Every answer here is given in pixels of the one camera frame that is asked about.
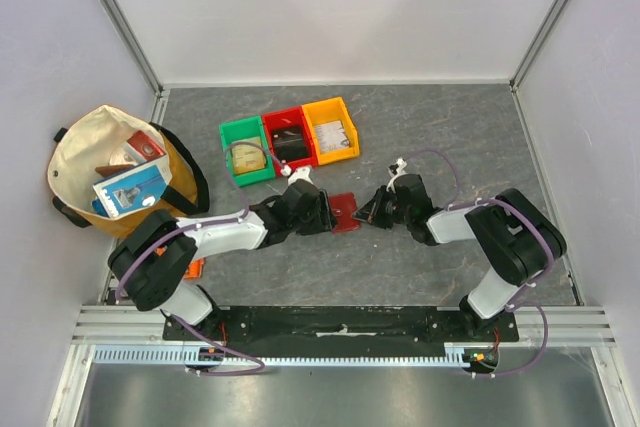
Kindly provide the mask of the red leather card holder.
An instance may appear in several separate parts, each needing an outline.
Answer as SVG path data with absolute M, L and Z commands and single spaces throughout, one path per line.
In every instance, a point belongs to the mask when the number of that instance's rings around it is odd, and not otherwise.
M 334 234 L 352 232 L 361 227 L 361 223 L 352 217 L 358 209 L 355 195 L 352 192 L 331 195 L 329 205 L 336 220 L 335 226 L 332 228 Z

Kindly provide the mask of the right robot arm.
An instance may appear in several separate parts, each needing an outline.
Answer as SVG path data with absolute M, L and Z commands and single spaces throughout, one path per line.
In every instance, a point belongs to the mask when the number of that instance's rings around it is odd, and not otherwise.
M 379 187 L 352 218 L 381 229 L 403 225 L 415 241 L 428 246 L 477 241 L 489 269 L 460 301 L 457 318 L 460 333 L 473 341 L 489 334 L 519 293 L 533 287 L 536 278 L 567 251 L 559 229 L 515 188 L 440 208 L 427 194 L 420 175 L 402 174 Z

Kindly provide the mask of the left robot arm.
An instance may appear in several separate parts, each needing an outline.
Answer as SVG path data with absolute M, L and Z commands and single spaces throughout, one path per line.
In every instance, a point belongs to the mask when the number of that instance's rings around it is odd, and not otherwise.
M 233 214 L 176 218 L 166 209 L 154 211 L 116 247 L 107 265 L 118 279 L 117 298 L 127 296 L 140 311 L 166 310 L 186 289 L 183 277 L 194 260 L 264 249 L 290 234 L 322 234 L 336 226 L 327 192 L 298 178 L 282 194 Z

